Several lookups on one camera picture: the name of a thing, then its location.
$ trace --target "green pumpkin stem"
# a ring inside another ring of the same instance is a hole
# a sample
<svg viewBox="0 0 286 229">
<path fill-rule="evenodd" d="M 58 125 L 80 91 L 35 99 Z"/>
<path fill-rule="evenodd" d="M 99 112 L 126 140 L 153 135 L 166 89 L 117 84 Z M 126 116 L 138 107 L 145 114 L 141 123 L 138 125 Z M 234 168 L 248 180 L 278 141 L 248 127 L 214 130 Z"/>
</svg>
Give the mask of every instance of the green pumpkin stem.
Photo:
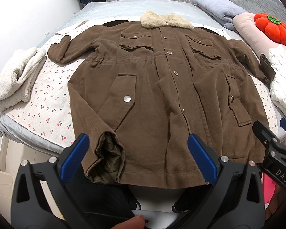
<svg viewBox="0 0 286 229">
<path fill-rule="evenodd" d="M 271 22 L 273 22 L 274 24 L 277 24 L 277 25 L 280 25 L 281 24 L 281 21 L 277 20 L 276 18 L 270 16 L 270 15 L 267 15 L 267 18 L 268 20 L 270 20 Z"/>
</svg>

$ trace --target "white wall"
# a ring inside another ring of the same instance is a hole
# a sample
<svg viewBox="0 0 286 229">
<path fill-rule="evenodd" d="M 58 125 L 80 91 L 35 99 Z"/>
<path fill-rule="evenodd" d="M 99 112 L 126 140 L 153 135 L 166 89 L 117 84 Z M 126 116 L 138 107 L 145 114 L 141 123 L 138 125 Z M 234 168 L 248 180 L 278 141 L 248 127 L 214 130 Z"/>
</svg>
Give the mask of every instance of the white wall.
<svg viewBox="0 0 286 229">
<path fill-rule="evenodd" d="M 15 50 L 36 46 L 79 10 L 78 0 L 0 0 L 0 72 Z"/>
</svg>

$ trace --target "red pumpkin pillow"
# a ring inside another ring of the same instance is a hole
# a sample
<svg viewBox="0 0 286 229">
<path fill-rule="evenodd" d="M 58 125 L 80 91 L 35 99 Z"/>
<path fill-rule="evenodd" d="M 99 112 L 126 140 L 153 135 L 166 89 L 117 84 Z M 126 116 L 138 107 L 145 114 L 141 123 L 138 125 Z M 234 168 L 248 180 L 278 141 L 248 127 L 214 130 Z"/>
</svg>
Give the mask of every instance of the red pumpkin pillow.
<svg viewBox="0 0 286 229">
<path fill-rule="evenodd" d="M 274 42 L 286 45 L 286 25 L 277 18 L 266 13 L 258 13 L 254 16 L 256 27 Z"/>
</svg>

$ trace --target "fur collar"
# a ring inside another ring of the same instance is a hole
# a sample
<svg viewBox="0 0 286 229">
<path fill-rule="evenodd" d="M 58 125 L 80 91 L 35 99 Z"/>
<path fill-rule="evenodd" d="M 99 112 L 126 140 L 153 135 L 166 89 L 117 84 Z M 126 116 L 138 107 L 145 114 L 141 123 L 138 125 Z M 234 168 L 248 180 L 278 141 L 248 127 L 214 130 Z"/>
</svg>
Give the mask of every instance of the fur collar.
<svg viewBox="0 0 286 229">
<path fill-rule="evenodd" d="M 145 28 L 156 28 L 170 25 L 172 27 L 194 29 L 193 25 L 188 20 L 175 13 L 159 15 L 151 10 L 147 10 L 141 15 L 140 21 L 142 27 Z"/>
</svg>

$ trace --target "mattress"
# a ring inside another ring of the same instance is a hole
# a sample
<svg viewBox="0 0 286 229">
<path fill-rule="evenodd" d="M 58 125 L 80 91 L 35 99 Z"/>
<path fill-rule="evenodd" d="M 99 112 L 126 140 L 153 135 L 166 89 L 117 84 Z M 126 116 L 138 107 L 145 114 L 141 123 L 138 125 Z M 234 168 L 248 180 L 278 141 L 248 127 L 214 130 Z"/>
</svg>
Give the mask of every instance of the mattress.
<svg viewBox="0 0 286 229">
<path fill-rule="evenodd" d="M 236 32 L 225 29 L 208 14 L 192 4 L 170 0 L 122 0 L 107 3 L 94 2 L 88 4 L 84 7 L 84 9 L 73 15 L 68 21 L 50 33 L 49 36 L 38 45 L 38 47 L 43 46 L 45 43 L 51 44 L 50 39 L 55 38 L 55 35 L 68 33 L 86 21 L 97 20 L 95 24 L 103 24 L 104 22 L 113 21 L 116 19 L 127 18 L 130 20 L 137 20 L 138 17 L 146 10 L 152 10 L 158 14 L 164 15 L 174 12 L 186 18 L 190 22 L 197 23 L 197 25 L 202 24 L 206 27 L 210 26 L 222 30 L 227 35 L 226 38 L 242 40 L 242 38 Z M 270 97 L 269 90 L 263 89 L 261 92 L 265 93 L 265 98 L 267 95 Z M 286 132 L 279 126 L 279 121 L 283 117 L 283 114 L 271 103 L 271 101 L 269 101 L 268 105 L 273 107 L 274 113 L 272 118 L 275 120 L 274 124 L 276 124 L 278 127 L 277 133 L 275 133 L 277 134 L 278 138 L 284 140 L 286 138 Z M 66 140 L 65 142 L 54 142 L 52 140 L 47 140 L 45 137 L 43 137 L 43 134 L 40 136 L 40 134 L 38 135 L 33 133 L 25 126 L 17 123 L 15 119 L 12 119 L 4 112 L 0 112 L 0 136 L 2 135 L 13 141 L 23 143 L 24 145 L 32 147 L 38 151 L 52 155 L 58 155 L 66 146 L 62 146 L 62 143 L 67 143 Z"/>
</svg>

